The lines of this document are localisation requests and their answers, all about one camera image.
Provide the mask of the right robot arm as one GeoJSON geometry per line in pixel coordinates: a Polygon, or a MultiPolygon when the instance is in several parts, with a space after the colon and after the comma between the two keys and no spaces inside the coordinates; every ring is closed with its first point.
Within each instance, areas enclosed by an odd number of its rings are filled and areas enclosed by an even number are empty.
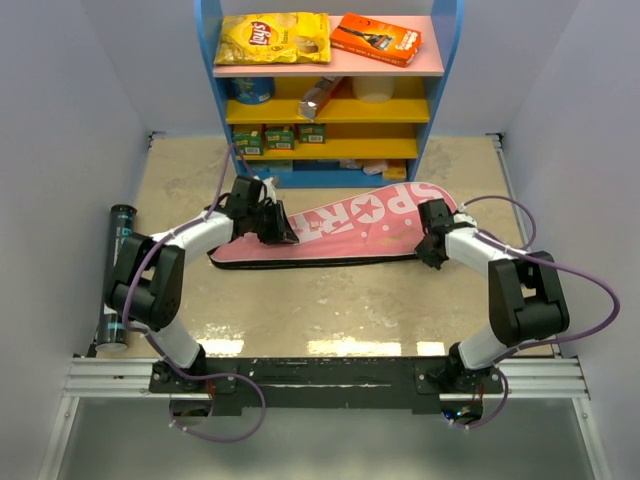
{"type": "Polygon", "coordinates": [[[553,257],[545,252],[509,253],[492,246],[475,220],[443,199],[418,205],[424,237],[417,257],[436,270],[448,260],[466,265],[488,282],[488,325],[452,345],[443,367],[425,374],[430,382],[469,392],[489,369],[518,348],[566,331],[570,316],[553,257]]]}

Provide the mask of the black shuttlecock tube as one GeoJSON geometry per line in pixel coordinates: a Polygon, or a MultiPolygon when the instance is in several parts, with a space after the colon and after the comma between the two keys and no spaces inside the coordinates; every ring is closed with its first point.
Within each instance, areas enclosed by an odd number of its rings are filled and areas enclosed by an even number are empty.
{"type": "Polygon", "coordinates": [[[103,306],[95,336],[95,348],[99,353],[118,353],[128,348],[128,332],[122,324],[119,314],[108,307],[106,288],[117,262],[124,239],[134,228],[137,210],[130,205],[117,204],[109,213],[108,242],[103,279],[103,306]]]}

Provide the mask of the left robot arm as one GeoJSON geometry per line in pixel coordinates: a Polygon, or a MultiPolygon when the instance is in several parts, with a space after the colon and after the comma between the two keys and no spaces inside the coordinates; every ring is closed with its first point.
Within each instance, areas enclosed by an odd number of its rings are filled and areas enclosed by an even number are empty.
{"type": "Polygon", "coordinates": [[[127,331],[144,336],[185,392],[200,390],[207,380],[204,347],[178,319],[185,268],[247,234],[264,245],[298,243],[277,198],[278,184],[276,177],[238,176],[229,192],[188,222],[151,236],[132,233],[122,244],[104,288],[106,306],[127,331]]]}

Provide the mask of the pink racket bag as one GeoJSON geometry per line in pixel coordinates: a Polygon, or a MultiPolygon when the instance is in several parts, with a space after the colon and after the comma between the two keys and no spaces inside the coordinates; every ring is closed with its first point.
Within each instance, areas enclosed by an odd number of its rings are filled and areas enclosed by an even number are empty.
{"type": "Polygon", "coordinates": [[[225,270],[339,267],[412,260],[424,237],[418,206],[431,200],[457,208],[437,185],[385,186],[288,217],[299,242],[265,245],[246,234],[210,254],[225,270]]]}

